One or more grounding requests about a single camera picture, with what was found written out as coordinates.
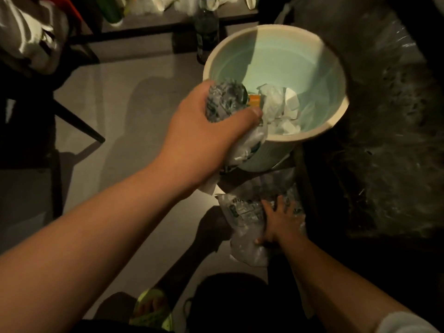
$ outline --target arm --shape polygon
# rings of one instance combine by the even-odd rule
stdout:
[[[267,201],[262,203],[267,229],[258,244],[264,241],[280,244],[328,331],[374,332],[390,313],[410,312],[302,235],[299,227],[304,218],[292,216],[294,206],[285,212],[282,196],[278,197],[276,212]]]
[[[258,124],[256,108],[211,124],[197,86],[174,114],[159,156],[0,257],[0,332],[60,332],[80,319],[163,216],[220,168]]]

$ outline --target forearm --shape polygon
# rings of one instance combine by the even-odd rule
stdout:
[[[1,256],[0,331],[58,332],[79,319],[177,200],[165,170],[155,161]]]
[[[327,330],[374,332],[389,313],[408,311],[300,235],[297,229],[282,231],[279,244]]]

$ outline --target bottle label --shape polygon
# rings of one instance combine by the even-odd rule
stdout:
[[[219,44],[219,30],[211,33],[197,33],[197,55],[205,62],[213,49]]]

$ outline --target red object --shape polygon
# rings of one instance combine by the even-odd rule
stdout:
[[[63,10],[65,14],[77,18],[79,21],[82,21],[82,16],[75,9],[74,5],[70,0],[49,0],[52,1],[57,8]]]

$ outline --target person's right arm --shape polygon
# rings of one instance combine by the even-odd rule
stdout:
[[[374,332],[390,313],[410,312],[302,235],[299,229],[303,218],[292,216],[294,206],[284,210],[282,196],[277,200],[276,211],[269,202],[262,202],[267,227],[257,243],[279,243],[327,331]]]

